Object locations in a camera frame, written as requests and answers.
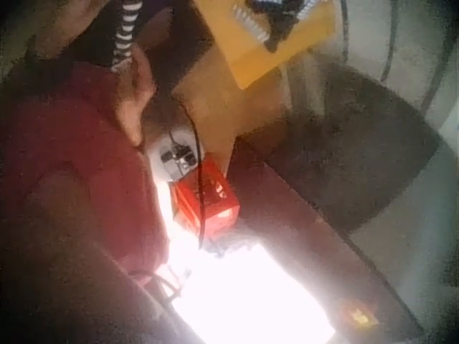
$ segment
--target red shirt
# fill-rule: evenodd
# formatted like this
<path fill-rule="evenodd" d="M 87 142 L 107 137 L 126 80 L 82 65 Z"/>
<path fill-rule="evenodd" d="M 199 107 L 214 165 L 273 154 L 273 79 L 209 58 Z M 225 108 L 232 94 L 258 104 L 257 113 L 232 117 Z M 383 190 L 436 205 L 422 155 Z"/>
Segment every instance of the red shirt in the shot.
<path fill-rule="evenodd" d="M 2 203 L 16 216 L 41 178 L 71 168 L 90 191 L 103 247 L 127 272 L 154 271 L 166 235 L 148 169 L 114 120 L 114 77 L 76 64 L 51 97 L 18 104 L 3 151 Z"/>

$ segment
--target red container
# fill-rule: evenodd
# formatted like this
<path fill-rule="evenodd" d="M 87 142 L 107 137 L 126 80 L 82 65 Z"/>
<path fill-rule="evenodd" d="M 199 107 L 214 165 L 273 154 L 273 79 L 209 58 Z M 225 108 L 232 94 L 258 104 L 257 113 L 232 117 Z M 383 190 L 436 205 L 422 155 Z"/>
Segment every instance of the red container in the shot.
<path fill-rule="evenodd" d="M 236 222 L 239 201 L 212 157 L 202 161 L 202 188 L 204 191 L 205 237 L 214 238 Z M 174 184 L 174 198 L 190 229 L 198 234 L 201 224 L 199 207 L 198 170 Z"/>

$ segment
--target person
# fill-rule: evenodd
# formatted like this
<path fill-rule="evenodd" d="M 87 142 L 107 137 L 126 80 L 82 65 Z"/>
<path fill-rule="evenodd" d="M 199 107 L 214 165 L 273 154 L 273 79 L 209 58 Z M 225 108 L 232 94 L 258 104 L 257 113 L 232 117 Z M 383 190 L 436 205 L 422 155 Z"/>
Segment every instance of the person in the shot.
<path fill-rule="evenodd" d="M 2 310 L 14 310 L 16 335 L 28 339 L 45 328 L 60 343 L 176 335 L 143 289 L 168 248 L 141 152 L 141 116 L 156 89 L 148 59 L 133 45 L 118 74 L 71 63 L 58 82 L 37 87 L 60 73 L 59 55 L 108 2 L 58 1 L 3 85 L 30 84 L 2 105 L 0 183 Z"/>

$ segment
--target cord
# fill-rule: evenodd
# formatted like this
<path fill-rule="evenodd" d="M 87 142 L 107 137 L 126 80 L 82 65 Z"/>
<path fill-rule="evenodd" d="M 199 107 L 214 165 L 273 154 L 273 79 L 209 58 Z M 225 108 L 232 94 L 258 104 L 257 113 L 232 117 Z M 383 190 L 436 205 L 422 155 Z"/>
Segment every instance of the cord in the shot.
<path fill-rule="evenodd" d="M 198 201 L 199 201 L 199 216 L 200 216 L 200 221 L 199 221 L 199 236 L 198 236 L 198 250 L 202 249 L 204 246 L 204 237 L 205 237 L 205 232 L 206 232 L 206 224 L 205 224 L 205 215 L 206 215 L 206 210 L 205 210 L 205 203 L 204 203 L 204 182 L 203 182 L 203 173 L 202 173 L 202 151 L 201 151 L 201 145 L 199 141 L 199 134 L 197 131 L 196 123 L 193 121 L 191 118 L 187 108 L 183 104 L 182 101 L 175 97 L 171 97 L 171 99 L 176 102 L 180 108 L 184 111 L 185 116 L 188 118 L 188 121 L 191 124 L 191 128 L 193 130 L 193 135 L 194 135 L 194 142 L 196 144 L 196 150 L 197 150 L 197 183 L 198 183 Z M 175 141 L 174 136 L 172 134 L 172 130 L 169 128 L 168 129 L 169 137 L 171 138 L 172 144 L 177 144 L 178 143 Z M 170 305 L 172 301 L 174 301 L 178 296 L 181 294 L 181 290 L 183 289 L 183 285 L 186 282 L 186 280 L 191 276 L 191 270 L 189 270 L 185 276 L 185 281 L 182 283 L 182 286 L 180 288 L 176 288 L 173 286 L 169 281 L 164 279 L 163 277 L 155 274 L 154 272 L 149 272 L 146 270 L 136 270 L 133 272 L 129 273 L 130 276 L 148 276 L 152 277 L 155 280 L 158 280 L 159 282 L 163 283 L 166 285 L 170 290 L 172 290 L 172 295 L 167 297 L 162 303 L 166 305 Z"/>
<path fill-rule="evenodd" d="M 199 201 L 199 217 L 201 218 L 199 221 L 199 236 L 198 236 L 198 249 L 202 249 L 204 244 L 204 236 L 206 232 L 206 207 L 204 202 L 204 182 L 203 182 L 203 175 L 202 175 L 202 152 L 201 152 L 201 144 L 199 143 L 199 134 L 196 127 L 196 123 L 191 118 L 187 108 L 183 104 L 182 101 L 179 99 L 172 97 L 172 99 L 179 104 L 180 108 L 184 111 L 185 116 L 188 118 L 188 121 L 191 124 L 191 128 L 194 134 L 194 142 L 196 143 L 196 150 L 197 150 L 197 179 L 198 179 L 198 201 Z"/>

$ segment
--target striped object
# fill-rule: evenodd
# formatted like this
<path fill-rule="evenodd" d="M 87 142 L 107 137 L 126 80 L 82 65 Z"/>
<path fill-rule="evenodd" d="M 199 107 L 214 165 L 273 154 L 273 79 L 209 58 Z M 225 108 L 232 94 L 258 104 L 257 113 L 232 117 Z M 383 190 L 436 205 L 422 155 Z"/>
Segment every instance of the striped object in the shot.
<path fill-rule="evenodd" d="M 262 28 L 258 22 L 253 19 L 251 11 L 245 7 L 235 4 L 232 8 L 236 20 L 243 25 L 246 30 L 256 38 L 257 41 L 264 43 L 270 38 L 269 32 Z"/>
<path fill-rule="evenodd" d="M 303 0 L 303 6 L 296 15 L 296 18 L 299 21 L 306 19 L 310 14 L 311 9 L 313 9 L 319 2 L 321 2 L 321 0 Z"/>
<path fill-rule="evenodd" d="M 121 7 L 122 19 L 116 30 L 115 49 L 111 70 L 117 72 L 123 65 L 132 61 L 131 46 L 133 30 L 142 8 L 142 0 L 124 0 Z"/>

